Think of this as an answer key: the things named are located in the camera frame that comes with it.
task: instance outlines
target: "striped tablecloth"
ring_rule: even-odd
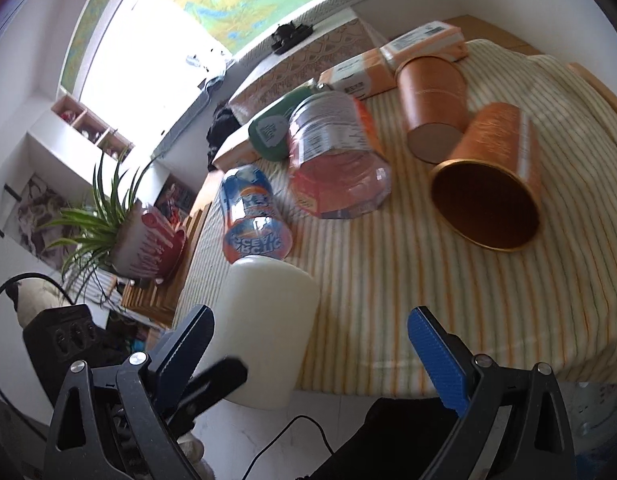
[[[397,91],[366,101],[393,168],[391,196],[361,218],[319,220],[298,210],[283,164],[271,178],[295,245],[287,261],[321,288],[298,388],[416,397],[433,392],[407,337],[425,304],[473,352],[501,365],[547,361],[564,380],[617,382],[617,116],[550,56],[525,57],[484,40],[459,65],[472,112],[490,102],[523,108],[540,136],[543,225],[523,251],[464,240],[436,215],[431,166],[407,149]],[[175,322],[213,306],[228,263],[216,198]]]

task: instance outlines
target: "red and white pot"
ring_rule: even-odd
[[[121,276],[165,280],[179,263],[186,232],[156,207],[136,202],[117,235],[111,265]]]

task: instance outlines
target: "green bottle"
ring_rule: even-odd
[[[288,119],[295,108],[316,92],[314,80],[280,97],[258,113],[248,126],[251,144],[263,158],[281,162],[288,158]]]

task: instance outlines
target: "white container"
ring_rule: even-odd
[[[242,359],[248,379],[227,399],[236,404],[285,408],[309,342],[319,287],[291,264],[246,256],[231,265],[218,301],[210,305],[215,333],[198,370],[226,356]]]

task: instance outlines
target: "orange cup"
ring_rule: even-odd
[[[407,144],[420,160],[446,160],[469,124],[467,84],[455,65],[439,57],[417,57],[396,71]]]
[[[449,160],[434,168],[431,198],[468,240],[516,251],[540,229],[540,145],[530,117],[492,103],[469,125]]]

